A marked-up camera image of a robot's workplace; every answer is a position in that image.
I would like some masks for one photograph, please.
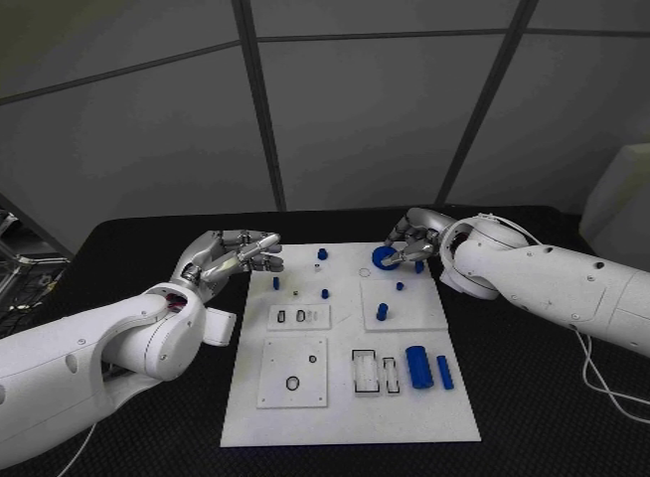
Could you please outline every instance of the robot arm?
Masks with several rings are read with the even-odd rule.
[[[0,340],[0,469],[35,457],[145,390],[172,381],[201,343],[227,346],[236,315],[205,308],[230,276],[283,270],[280,236],[210,232],[182,254],[169,283]],[[123,374],[104,375],[103,362]]]
[[[455,221],[411,209],[386,242],[406,237],[410,245],[383,264],[439,255],[442,281],[458,291],[482,299],[502,294],[551,322],[650,358],[650,273],[566,248],[531,245],[527,231],[505,222],[486,215]]]

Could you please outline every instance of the black table surface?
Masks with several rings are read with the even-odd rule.
[[[36,324],[104,306],[169,279],[179,255],[210,230],[279,232],[283,243],[381,241],[406,209],[127,219],[94,230]],[[590,252],[547,207],[492,212],[556,246]],[[432,261],[437,278],[442,264]],[[482,301],[439,284],[482,442],[221,448],[250,275],[211,306],[238,313],[228,348],[204,345],[182,375],[139,395],[98,425],[70,475],[650,475],[650,426],[626,418],[582,381],[573,332],[504,298]],[[650,398],[650,360],[596,341],[612,387]],[[650,417],[650,412],[628,408]],[[0,475],[57,476],[87,433]]]

